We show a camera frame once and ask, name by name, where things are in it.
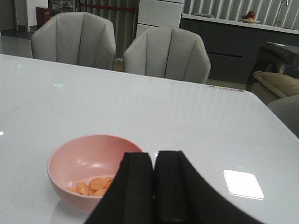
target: floor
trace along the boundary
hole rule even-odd
[[[32,58],[30,38],[34,32],[1,31],[0,54]],[[115,60],[115,71],[123,71],[123,61]],[[245,90],[245,84],[209,79],[207,84]]]

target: sofa armrest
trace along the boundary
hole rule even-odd
[[[278,98],[285,98],[299,94],[299,80],[290,76],[256,71],[254,78]]]

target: black object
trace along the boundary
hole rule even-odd
[[[178,153],[160,151],[154,170],[156,223],[188,223],[188,203]]]
[[[235,207],[196,171],[182,151],[125,153],[85,224],[261,224]]]
[[[109,189],[85,224],[151,224],[152,173],[147,153],[125,153]]]
[[[250,72],[246,90],[250,91],[257,82],[253,77],[255,71],[281,73],[299,77],[299,47],[265,42],[259,49],[256,63]]]
[[[182,151],[160,151],[154,179],[156,223],[261,224],[215,191]]]

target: pink bowl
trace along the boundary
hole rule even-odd
[[[101,197],[73,193],[78,181],[88,182],[98,176],[115,176],[125,152],[142,150],[129,140],[112,135],[88,135],[75,138],[58,147],[48,160],[51,184],[71,207],[91,212]]]

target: upholstered chair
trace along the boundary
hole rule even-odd
[[[61,13],[31,38],[33,58],[112,70],[116,55],[111,21],[90,13]]]
[[[268,107],[299,138],[299,95],[274,100]]]
[[[206,83],[211,64],[201,37],[175,27],[143,31],[124,53],[124,71]]]

